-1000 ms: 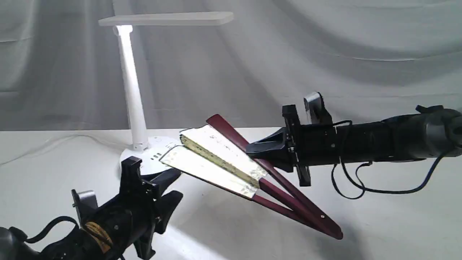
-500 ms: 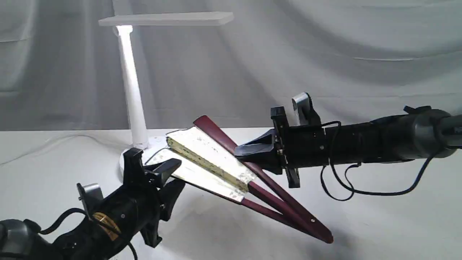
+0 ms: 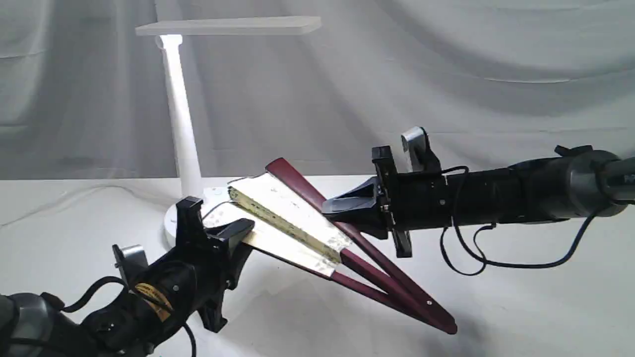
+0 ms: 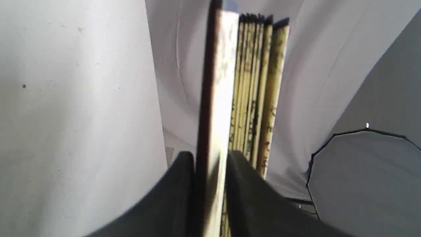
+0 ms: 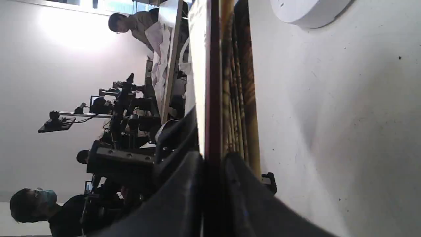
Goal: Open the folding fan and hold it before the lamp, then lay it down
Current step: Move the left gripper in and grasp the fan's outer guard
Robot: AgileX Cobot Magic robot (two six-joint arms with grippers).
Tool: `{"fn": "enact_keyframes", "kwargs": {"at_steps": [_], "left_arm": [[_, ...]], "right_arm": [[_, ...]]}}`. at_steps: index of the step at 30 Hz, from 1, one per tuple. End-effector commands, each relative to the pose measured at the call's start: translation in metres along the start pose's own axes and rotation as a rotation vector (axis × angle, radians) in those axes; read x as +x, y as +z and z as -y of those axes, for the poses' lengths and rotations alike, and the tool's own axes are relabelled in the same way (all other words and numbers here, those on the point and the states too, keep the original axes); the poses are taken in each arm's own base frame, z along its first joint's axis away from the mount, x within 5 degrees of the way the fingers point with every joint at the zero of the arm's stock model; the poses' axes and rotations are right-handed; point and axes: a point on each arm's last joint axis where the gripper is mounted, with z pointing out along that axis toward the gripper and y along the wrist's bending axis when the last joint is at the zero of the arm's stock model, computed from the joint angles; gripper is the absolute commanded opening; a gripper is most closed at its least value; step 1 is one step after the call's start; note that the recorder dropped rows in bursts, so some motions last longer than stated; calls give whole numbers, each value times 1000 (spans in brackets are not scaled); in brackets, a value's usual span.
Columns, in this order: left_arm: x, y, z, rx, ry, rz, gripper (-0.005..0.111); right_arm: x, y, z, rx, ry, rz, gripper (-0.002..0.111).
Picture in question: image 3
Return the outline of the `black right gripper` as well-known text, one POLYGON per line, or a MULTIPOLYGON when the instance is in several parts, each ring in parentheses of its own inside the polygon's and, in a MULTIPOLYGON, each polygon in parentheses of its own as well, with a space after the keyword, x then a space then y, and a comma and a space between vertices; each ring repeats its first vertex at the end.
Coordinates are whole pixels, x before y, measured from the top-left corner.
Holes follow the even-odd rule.
POLYGON ((467 166, 399 173, 387 145, 372 149, 377 177, 322 203, 321 212, 377 239, 392 233, 398 258, 413 255, 410 231, 499 223, 510 212, 507 169, 471 171, 467 166), (343 213, 374 208, 386 215, 343 213))

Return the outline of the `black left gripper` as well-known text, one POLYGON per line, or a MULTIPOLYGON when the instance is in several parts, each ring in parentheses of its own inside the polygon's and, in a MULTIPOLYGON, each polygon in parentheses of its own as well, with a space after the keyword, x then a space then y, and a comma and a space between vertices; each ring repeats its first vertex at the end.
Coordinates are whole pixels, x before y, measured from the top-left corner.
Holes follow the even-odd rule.
POLYGON ((175 245, 127 286, 116 311, 130 308, 129 316, 149 334, 173 334, 197 313, 213 333, 227 325, 222 314, 224 294, 238 286, 253 247, 242 242, 255 222, 240 218, 206 228, 200 197, 188 196, 176 204, 175 245))

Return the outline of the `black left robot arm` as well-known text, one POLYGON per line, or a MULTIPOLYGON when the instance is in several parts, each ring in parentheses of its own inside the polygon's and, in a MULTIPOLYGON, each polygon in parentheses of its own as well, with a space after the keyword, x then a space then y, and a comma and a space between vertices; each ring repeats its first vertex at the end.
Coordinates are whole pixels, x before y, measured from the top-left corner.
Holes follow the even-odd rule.
POLYGON ((252 249, 254 221, 207 228, 203 201, 176 204, 176 244, 153 263, 140 245, 113 245, 119 277, 95 281, 71 305, 50 293, 1 296, 3 357, 147 357, 179 331, 197 343, 188 319, 213 333, 227 324, 224 294, 237 286, 252 249))

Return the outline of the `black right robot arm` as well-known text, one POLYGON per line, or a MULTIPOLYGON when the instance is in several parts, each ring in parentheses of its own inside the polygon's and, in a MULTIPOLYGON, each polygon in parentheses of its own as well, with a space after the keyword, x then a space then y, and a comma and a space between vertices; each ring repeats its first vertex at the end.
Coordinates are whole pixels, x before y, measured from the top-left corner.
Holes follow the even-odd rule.
POLYGON ((372 149, 376 175, 322 204, 333 222, 379 239, 393 235, 397 257, 411 257, 410 231, 452 226, 546 224, 612 217, 634 203, 634 159, 591 145, 555 157, 472 172, 442 169, 427 152, 421 170, 399 173, 391 149, 372 149))

